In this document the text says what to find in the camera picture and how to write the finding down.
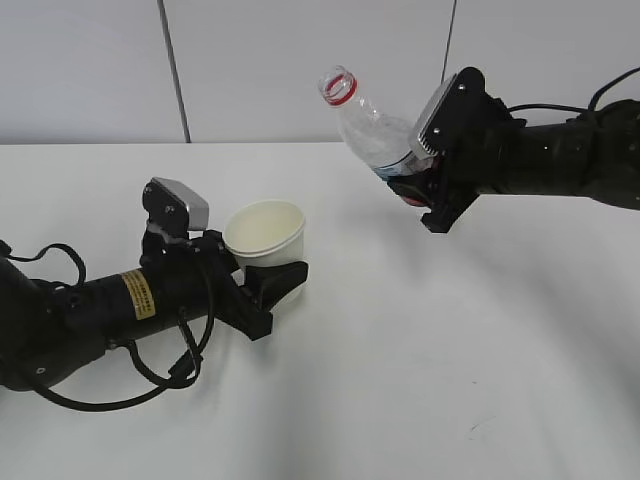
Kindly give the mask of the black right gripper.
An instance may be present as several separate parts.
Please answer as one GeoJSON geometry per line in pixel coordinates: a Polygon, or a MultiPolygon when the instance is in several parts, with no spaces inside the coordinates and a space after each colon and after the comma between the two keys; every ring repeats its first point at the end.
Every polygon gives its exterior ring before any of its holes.
{"type": "Polygon", "coordinates": [[[394,176],[389,188],[409,205],[434,205],[421,223],[431,233],[446,234],[484,189],[496,184],[499,153],[509,136],[525,127],[499,98],[485,90],[485,77],[465,67],[442,105],[440,133],[429,134],[437,151],[433,166],[407,176],[394,176]]]}

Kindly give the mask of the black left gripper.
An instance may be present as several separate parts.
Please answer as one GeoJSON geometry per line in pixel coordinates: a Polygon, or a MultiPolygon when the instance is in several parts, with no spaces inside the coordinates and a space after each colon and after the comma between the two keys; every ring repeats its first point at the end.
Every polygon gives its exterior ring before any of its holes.
{"type": "Polygon", "coordinates": [[[239,265],[222,233],[175,237],[149,222],[142,238],[141,271],[155,306],[154,320],[166,327],[212,314],[255,341],[272,333],[271,310],[295,297],[308,278],[308,264],[247,266],[244,286],[233,273],[239,265]]]}

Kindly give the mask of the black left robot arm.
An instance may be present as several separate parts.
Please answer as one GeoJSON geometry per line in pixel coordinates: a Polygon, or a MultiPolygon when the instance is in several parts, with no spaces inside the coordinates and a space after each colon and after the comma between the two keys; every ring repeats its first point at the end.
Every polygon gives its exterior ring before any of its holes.
{"type": "Polygon", "coordinates": [[[24,275],[8,244],[1,246],[1,384],[28,391],[33,383],[50,388],[109,350],[125,348],[135,369],[159,390],[191,386],[199,376],[203,353],[221,320],[251,340],[271,334],[272,310],[307,280],[302,260],[245,270],[220,232],[192,238],[170,235],[148,224],[138,268],[89,280],[86,266],[70,246],[54,243],[78,270],[73,284],[24,275]],[[175,328],[185,351],[161,375],[141,358],[140,339],[175,328]]]}

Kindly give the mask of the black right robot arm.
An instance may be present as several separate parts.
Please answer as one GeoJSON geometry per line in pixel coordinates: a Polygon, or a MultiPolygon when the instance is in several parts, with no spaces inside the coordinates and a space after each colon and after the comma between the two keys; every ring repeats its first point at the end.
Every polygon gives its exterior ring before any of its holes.
{"type": "Polygon", "coordinates": [[[409,136],[410,154],[426,168],[388,179],[399,197],[427,208],[421,222],[448,232],[481,195],[583,197],[639,207],[639,103],[597,106],[631,69],[598,89],[562,123],[530,126],[485,90],[466,67],[434,92],[409,136]]]}

